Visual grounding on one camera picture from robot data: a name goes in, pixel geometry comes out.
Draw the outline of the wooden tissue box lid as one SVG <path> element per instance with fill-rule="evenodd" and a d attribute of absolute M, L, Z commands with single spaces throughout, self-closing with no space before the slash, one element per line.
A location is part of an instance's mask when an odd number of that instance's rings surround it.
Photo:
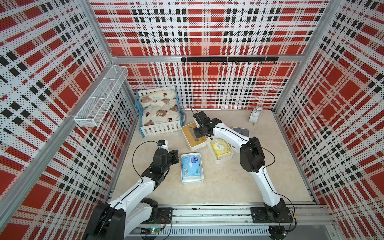
<path fill-rule="evenodd" d="M 191 151 L 197 151 L 207 145 L 207 138 L 197 138 L 194 129 L 197 127 L 196 123 L 190 123 L 182 127 L 183 136 Z"/>

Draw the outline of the yellow tissue paper pack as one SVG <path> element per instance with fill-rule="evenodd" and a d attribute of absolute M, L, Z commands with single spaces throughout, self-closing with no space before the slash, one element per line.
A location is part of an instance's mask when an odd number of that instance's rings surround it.
<path fill-rule="evenodd" d="M 228 143 L 221 138 L 214 138 L 211 140 L 210 146 L 217 160 L 222 160 L 232 154 L 232 150 Z"/>

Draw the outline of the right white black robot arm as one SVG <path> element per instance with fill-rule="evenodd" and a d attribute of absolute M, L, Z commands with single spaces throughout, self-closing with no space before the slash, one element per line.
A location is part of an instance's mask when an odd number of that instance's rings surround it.
<path fill-rule="evenodd" d="M 217 118 L 210 119 L 203 111 L 193 114 L 197 125 L 194 134 L 197 138 L 221 138 L 240 154 L 240 165 L 250 173 L 263 197 L 267 221 L 271 223 L 296 223 L 296 210 L 290 210 L 285 203 L 285 196 L 278 194 L 269 177 L 265 162 L 265 148 L 256 137 L 246 137 L 227 127 Z"/>

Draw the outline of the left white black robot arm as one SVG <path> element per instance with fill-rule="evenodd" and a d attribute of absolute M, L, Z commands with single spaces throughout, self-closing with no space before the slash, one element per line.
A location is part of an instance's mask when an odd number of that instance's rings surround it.
<path fill-rule="evenodd" d="M 178 150 L 157 149 L 153 162 L 134 186 L 116 200 L 95 207 L 82 239 L 123 240 L 141 223 L 157 220 L 159 204 L 147 196 L 165 180 L 170 167 L 179 162 Z"/>

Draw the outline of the bear print pillow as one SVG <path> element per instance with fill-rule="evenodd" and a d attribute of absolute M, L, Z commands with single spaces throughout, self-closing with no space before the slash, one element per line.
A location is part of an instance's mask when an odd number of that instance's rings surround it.
<path fill-rule="evenodd" d="M 175 90 L 162 90 L 139 98 L 143 108 L 142 125 L 150 126 L 181 119 Z"/>

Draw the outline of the white soap dispenser bottle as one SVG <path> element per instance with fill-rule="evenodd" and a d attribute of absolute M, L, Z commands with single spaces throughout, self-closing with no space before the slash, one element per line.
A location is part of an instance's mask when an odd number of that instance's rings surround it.
<path fill-rule="evenodd" d="M 249 122 L 253 125 L 258 123 L 261 119 L 262 113 L 263 108 L 261 106 L 254 108 L 250 114 Z"/>

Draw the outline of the black wall hook rail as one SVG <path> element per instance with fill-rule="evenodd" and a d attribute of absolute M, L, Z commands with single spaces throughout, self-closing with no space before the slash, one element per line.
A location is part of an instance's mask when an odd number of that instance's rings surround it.
<path fill-rule="evenodd" d="M 182 57 L 182 63 L 266 63 L 270 62 L 276 64 L 279 61 L 279 57 Z"/>

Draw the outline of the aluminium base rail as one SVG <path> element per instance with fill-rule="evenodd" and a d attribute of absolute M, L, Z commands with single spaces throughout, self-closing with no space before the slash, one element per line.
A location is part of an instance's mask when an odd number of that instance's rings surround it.
<path fill-rule="evenodd" d="M 85 240 L 169 240 L 173 237 L 262 236 L 272 240 L 340 240 L 331 211 L 324 205 L 290 205 L 279 220 L 270 220 L 260 205 L 157 206 L 98 205 L 83 235 Z"/>

